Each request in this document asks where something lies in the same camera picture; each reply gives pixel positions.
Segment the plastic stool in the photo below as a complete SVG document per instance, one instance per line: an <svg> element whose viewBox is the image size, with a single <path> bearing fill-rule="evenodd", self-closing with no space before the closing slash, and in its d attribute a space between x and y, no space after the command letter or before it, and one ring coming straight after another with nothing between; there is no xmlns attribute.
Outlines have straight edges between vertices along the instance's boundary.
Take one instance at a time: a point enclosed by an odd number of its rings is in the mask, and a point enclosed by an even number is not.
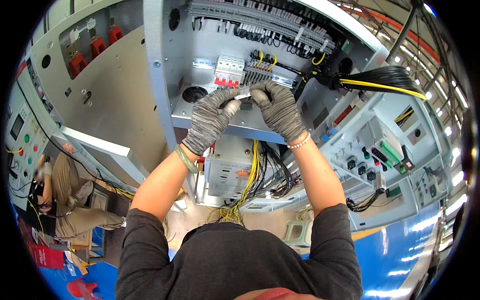
<svg viewBox="0 0 480 300"><path fill-rule="evenodd" d="M290 238L294 226L301 226L301 233L297 238ZM287 233L283 242L292 248L307 248L312 244L313 221L287 221Z"/></svg>

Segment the work glove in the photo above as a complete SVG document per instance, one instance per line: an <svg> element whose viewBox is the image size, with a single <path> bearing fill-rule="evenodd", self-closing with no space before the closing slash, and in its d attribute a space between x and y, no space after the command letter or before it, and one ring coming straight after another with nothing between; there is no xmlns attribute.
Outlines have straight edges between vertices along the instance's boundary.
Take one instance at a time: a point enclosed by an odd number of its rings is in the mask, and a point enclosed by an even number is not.
<svg viewBox="0 0 480 300"><path fill-rule="evenodd" d="M268 80L252 85L250 95L260 107L268 128L280 134L287 144L305 132L295 98L289 90Z"/></svg>
<svg viewBox="0 0 480 300"><path fill-rule="evenodd" d="M216 90L193 105L192 127L182 141L190 151L202 156L205 150L223 134L228 122L240 108L241 101L232 100L239 93L238 89ZM229 103L219 114L218 108L226 101Z"/></svg>
<svg viewBox="0 0 480 300"><path fill-rule="evenodd" d="M42 167L38 170L38 178L42 181L45 175L52 176L52 165L49 162L43 163Z"/></svg>

